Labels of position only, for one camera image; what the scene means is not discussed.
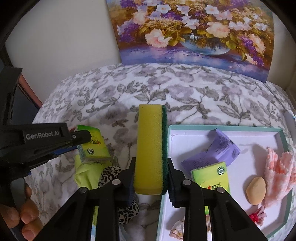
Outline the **person's left hand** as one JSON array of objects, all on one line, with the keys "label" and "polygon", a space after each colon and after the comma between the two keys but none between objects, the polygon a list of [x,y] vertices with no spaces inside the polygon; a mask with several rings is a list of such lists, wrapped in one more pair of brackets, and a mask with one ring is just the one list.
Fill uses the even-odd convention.
[{"label": "person's left hand", "polygon": [[1,204],[1,215],[9,228],[14,228],[23,222],[22,235],[26,240],[34,240],[42,230],[43,224],[39,218],[39,210],[31,199],[32,190],[26,184],[26,202],[17,211],[14,207]]}]

